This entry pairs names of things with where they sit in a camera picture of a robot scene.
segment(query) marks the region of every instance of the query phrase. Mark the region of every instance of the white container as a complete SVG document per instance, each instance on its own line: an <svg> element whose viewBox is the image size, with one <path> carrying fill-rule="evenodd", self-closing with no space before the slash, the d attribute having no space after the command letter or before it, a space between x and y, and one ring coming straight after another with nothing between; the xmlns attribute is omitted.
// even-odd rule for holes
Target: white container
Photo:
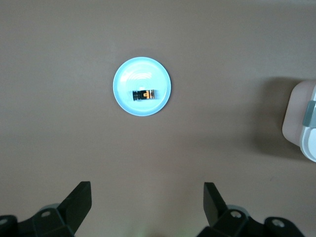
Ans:
<svg viewBox="0 0 316 237"><path fill-rule="evenodd" d="M316 80L294 87L282 132L288 141L301 147L308 159L316 162Z"/></svg>

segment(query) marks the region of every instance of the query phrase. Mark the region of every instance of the small object on plate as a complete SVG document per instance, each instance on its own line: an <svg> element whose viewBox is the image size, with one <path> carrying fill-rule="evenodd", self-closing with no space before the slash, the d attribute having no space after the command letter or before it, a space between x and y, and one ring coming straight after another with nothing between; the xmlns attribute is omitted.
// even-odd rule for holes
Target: small object on plate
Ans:
<svg viewBox="0 0 316 237"><path fill-rule="evenodd" d="M154 99L155 98L155 92L154 90L134 90L133 91L133 100L148 100L148 99Z"/></svg>

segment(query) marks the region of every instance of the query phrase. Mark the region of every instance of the plate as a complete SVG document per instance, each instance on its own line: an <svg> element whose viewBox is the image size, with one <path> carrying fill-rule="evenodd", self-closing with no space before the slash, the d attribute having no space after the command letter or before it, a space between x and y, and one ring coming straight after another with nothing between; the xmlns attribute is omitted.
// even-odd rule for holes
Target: plate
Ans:
<svg viewBox="0 0 316 237"><path fill-rule="evenodd" d="M154 90L154 99L134 100L133 91ZM171 93L167 70L148 57L132 58L123 63L113 80L113 93L118 104L135 116L149 116L160 111Z"/></svg>

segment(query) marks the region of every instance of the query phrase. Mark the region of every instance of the white object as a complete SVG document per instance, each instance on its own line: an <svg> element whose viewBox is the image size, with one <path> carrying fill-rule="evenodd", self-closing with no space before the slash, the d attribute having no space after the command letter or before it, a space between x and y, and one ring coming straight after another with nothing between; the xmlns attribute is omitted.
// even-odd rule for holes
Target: white object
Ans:
<svg viewBox="0 0 316 237"><path fill-rule="evenodd" d="M294 87L286 110L284 137L301 147L303 154L316 162L316 80Z"/></svg>

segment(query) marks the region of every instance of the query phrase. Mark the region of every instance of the light blue plate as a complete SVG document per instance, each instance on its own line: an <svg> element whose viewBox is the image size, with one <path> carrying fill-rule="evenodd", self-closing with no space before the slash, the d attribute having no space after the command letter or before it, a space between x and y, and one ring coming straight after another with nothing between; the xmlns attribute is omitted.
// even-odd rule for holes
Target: light blue plate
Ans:
<svg viewBox="0 0 316 237"><path fill-rule="evenodd" d="M155 90L155 98L133 100L134 90ZM113 80L113 92L118 104L132 115L149 116L167 103L171 93L166 69L152 58L137 57L123 63Z"/></svg>

